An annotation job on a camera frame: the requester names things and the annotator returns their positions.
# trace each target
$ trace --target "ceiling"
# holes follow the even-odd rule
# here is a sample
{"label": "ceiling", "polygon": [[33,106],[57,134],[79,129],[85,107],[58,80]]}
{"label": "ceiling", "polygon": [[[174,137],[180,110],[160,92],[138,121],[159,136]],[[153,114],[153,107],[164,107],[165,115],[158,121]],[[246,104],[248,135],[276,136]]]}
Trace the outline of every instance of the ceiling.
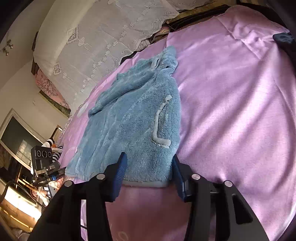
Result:
{"label": "ceiling", "polygon": [[0,40],[3,39],[13,21],[33,0],[6,0],[2,2],[1,7],[5,11],[1,11],[0,14]]}
{"label": "ceiling", "polygon": [[[55,0],[34,0],[13,22],[0,43],[0,89],[27,62],[33,59],[31,50],[36,32]],[[9,55],[2,53],[7,40],[13,48],[6,48]]]}

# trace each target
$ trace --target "white lace curtain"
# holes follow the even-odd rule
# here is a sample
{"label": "white lace curtain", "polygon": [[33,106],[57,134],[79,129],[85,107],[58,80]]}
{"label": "white lace curtain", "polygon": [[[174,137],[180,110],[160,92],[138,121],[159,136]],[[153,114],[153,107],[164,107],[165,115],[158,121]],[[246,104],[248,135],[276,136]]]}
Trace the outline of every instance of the white lace curtain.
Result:
{"label": "white lace curtain", "polygon": [[74,113],[98,81],[177,10],[211,0],[95,0],[59,55],[49,79]]}

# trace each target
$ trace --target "wall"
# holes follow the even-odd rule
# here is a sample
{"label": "wall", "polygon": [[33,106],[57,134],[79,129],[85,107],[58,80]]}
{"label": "wall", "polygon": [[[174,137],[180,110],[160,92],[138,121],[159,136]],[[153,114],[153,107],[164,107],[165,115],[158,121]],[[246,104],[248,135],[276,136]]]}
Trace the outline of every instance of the wall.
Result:
{"label": "wall", "polygon": [[[54,0],[34,0],[13,22],[0,43],[0,88],[30,59],[33,58],[31,50],[36,32],[45,19]],[[13,48],[9,55],[2,53],[6,41],[11,39]]]}
{"label": "wall", "polygon": [[39,94],[31,66],[32,60],[0,89],[0,125],[13,108],[34,131],[48,139],[57,125],[64,127],[68,118]]}

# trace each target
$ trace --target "black cloth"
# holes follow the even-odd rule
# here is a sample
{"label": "black cloth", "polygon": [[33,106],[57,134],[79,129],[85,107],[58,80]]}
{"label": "black cloth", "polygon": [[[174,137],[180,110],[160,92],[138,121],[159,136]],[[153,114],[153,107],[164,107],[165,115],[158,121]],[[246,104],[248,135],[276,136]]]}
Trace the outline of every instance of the black cloth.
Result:
{"label": "black cloth", "polygon": [[1,223],[0,223],[0,237],[2,241],[13,241]]}
{"label": "black cloth", "polygon": [[4,167],[0,168],[0,178],[6,183],[13,179],[9,171],[7,171]]}
{"label": "black cloth", "polygon": [[291,33],[280,33],[273,35],[274,41],[290,57],[291,62],[296,70],[296,41]]}

